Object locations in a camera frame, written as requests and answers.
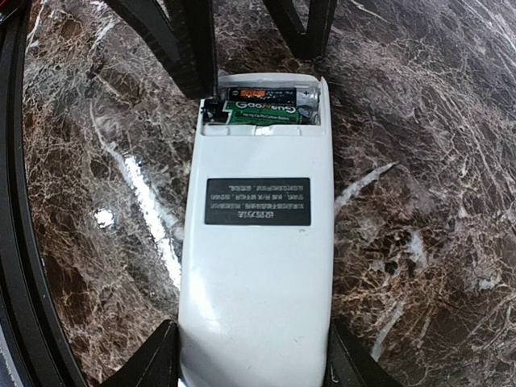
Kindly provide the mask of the white and red remote control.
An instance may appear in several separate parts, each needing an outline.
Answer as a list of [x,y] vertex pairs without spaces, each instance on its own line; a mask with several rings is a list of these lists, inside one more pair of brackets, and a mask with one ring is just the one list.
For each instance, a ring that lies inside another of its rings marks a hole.
[[221,77],[221,87],[303,88],[314,124],[198,116],[185,212],[178,326],[185,386],[320,386],[327,366],[334,239],[325,79]]

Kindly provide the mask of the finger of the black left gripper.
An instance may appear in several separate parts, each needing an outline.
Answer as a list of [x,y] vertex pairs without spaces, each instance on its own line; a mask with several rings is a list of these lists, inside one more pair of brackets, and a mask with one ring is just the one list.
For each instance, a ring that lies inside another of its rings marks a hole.
[[216,95],[212,1],[112,0],[106,4],[138,33],[187,98]]
[[293,1],[273,2],[273,22],[294,57],[315,60],[324,56],[336,5],[336,0],[310,1],[308,21],[304,27]]

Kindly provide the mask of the green black battery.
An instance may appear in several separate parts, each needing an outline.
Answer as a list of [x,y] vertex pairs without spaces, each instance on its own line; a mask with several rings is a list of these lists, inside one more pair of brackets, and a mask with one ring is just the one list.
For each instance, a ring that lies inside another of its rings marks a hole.
[[207,99],[201,107],[205,124],[221,125],[318,125],[318,112],[308,106],[279,106],[258,102]]
[[314,88],[244,88],[228,87],[224,99],[234,102],[257,102],[280,106],[317,106],[318,89]]

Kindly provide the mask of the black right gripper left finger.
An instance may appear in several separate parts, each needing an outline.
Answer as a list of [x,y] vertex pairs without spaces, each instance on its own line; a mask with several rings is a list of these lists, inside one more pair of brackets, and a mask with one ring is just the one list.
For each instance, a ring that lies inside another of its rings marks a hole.
[[104,387],[177,387],[180,339],[177,324],[164,320]]

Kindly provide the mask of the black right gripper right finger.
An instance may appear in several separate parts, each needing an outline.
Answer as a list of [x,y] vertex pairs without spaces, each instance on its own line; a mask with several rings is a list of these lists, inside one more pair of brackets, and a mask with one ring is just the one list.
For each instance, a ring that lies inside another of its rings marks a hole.
[[333,318],[328,338],[328,385],[402,387],[360,345],[339,318]]

